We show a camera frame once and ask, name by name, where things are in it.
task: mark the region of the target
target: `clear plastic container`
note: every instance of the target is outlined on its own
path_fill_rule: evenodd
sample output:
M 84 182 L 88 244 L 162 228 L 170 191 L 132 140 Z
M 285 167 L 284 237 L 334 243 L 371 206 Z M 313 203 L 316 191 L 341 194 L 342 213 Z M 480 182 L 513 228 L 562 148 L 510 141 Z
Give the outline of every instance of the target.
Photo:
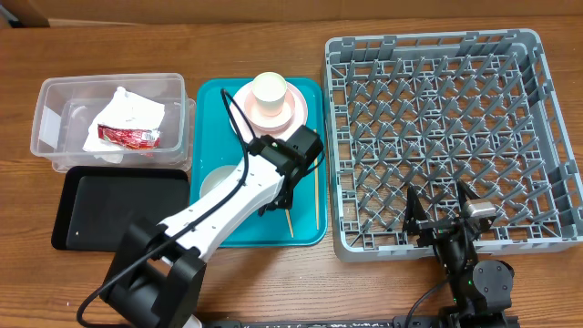
M 93 119 L 118 87 L 164 104 L 156 149 L 86 152 L 83 145 Z M 36 102 L 30 151 L 67 172 L 78 165 L 190 169 L 194 100 L 188 99 L 184 78 L 175 73 L 123 74 L 49 78 Z M 95 155 L 123 155 L 113 164 Z

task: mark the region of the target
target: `white cup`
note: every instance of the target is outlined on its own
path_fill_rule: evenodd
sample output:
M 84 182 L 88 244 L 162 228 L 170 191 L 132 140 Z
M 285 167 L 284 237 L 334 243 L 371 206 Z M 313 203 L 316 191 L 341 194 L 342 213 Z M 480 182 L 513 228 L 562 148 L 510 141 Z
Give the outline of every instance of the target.
M 281 75 L 265 72 L 253 79 L 251 91 L 257 99 L 261 113 L 266 116 L 276 116 L 281 112 L 288 84 Z

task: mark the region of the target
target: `teal tray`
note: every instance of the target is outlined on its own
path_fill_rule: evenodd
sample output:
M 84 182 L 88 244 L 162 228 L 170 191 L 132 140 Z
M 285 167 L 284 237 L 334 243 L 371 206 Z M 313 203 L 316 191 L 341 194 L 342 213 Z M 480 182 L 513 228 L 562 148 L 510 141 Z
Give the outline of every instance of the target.
M 190 183 L 190 203 L 199 200 L 200 184 L 214 169 L 237 165 L 242 159 L 240 143 L 230 127 L 229 116 L 220 97 L 226 88 L 233 96 L 250 78 L 213 79 L 200 87 L 194 127 L 194 150 Z M 292 77 L 308 104 L 308 128 L 316 129 L 324 143 L 322 90 L 309 78 Z M 266 212 L 262 217 L 253 213 L 235 230 L 221 247 L 309 246 L 320 241 L 328 228 L 326 209 L 326 163 L 318 168 L 320 229 L 316 230 L 315 174 L 304 177 L 295 187 L 290 210 L 294 238 L 290 235 L 284 210 Z

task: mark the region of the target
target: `plastic container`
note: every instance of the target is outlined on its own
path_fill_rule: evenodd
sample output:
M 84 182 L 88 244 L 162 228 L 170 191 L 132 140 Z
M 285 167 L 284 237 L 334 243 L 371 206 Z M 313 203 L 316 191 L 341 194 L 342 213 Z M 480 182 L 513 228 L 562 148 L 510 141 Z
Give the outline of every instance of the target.
M 118 87 L 165 105 L 156 149 L 85 152 L 87 129 Z M 74 166 L 149 167 L 188 170 L 191 165 L 194 100 L 176 73 L 49 78 L 36 102 L 30 151 L 50 159 L 53 169 Z M 94 155 L 123 155 L 119 164 Z
M 457 179 L 496 206 L 477 252 L 562 251 L 583 241 L 581 177 L 537 33 L 347 36 L 325 51 L 341 260 L 434 256 L 401 232 L 406 189 L 440 220 L 459 212 Z

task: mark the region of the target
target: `white paper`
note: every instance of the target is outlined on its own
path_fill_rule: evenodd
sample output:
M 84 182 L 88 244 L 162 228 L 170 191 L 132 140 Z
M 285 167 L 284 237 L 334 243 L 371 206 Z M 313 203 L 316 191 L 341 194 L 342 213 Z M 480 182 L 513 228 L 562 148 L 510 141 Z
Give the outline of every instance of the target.
M 157 132 L 164 118 L 164 105 L 144 98 L 123 87 L 113 95 L 101 113 L 97 114 L 91 126 L 89 126 L 87 140 L 83 145 L 84 151 L 120 151 L 127 150 L 123 146 L 116 145 L 99 138 L 97 126 L 106 125 L 111 128 L 123 129 L 147 129 Z M 96 155 L 110 163 L 119 164 L 123 154 Z

